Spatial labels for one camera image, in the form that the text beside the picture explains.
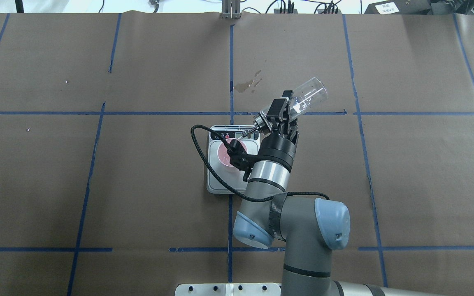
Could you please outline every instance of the kitchen scale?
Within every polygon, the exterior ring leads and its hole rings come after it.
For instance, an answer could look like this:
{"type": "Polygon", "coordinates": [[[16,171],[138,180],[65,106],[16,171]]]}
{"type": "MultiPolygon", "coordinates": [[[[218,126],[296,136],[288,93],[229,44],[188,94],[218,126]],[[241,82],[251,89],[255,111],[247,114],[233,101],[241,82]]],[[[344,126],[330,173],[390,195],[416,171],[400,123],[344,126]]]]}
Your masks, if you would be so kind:
{"type": "MultiPolygon", "coordinates": [[[[212,130],[220,133],[225,139],[238,139],[244,131],[251,130],[252,128],[254,128],[253,125],[214,125],[211,127],[212,130]]],[[[243,138],[241,141],[246,147],[248,154],[257,154],[260,145],[259,132],[254,132],[243,138]]],[[[237,191],[244,192],[246,185],[248,184],[248,182],[242,180],[244,172],[239,171],[236,167],[226,166],[219,160],[218,149],[221,145],[221,139],[217,135],[209,133],[207,141],[208,162],[224,182],[228,183],[237,191]]],[[[222,186],[222,184],[219,183],[209,171],[207,172],[206,179],[206,187],[210,193],[231,194],[231,192],[222,186]]]]}

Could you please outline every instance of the blue joint cap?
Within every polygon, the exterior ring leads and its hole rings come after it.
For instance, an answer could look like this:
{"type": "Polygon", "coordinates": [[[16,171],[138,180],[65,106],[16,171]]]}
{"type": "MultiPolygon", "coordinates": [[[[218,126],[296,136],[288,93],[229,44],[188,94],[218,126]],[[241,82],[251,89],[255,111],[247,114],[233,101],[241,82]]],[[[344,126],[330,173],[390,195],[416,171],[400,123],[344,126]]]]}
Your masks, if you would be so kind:
{"type": "Polygon", "coordinates": [[[237,212],[235,225],[233,226],[233,236],[239,242],[245,243],[250,247],[258,247],[259,249],[268,249],[274,239],[257,223],[241,212],[237,212]]]}
{"type": "Polygon", "coordinates": [[[314,209],[319,230],[329,249],[345,249],[350,234],[348,208],[342,202],[316,199],[314,209]]]}

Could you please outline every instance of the sticker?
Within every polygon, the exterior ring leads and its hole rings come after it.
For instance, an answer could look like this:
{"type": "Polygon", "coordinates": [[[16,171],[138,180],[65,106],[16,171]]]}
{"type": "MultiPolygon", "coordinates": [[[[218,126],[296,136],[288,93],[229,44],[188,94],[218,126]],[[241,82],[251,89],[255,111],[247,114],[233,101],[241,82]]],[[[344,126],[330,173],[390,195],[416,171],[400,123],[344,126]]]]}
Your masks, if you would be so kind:
{"type": "Polygon", "coordinates": [[[378,10],[380,14],[400,12],[394,2],[376,5],[376,9],[378,10]]]}

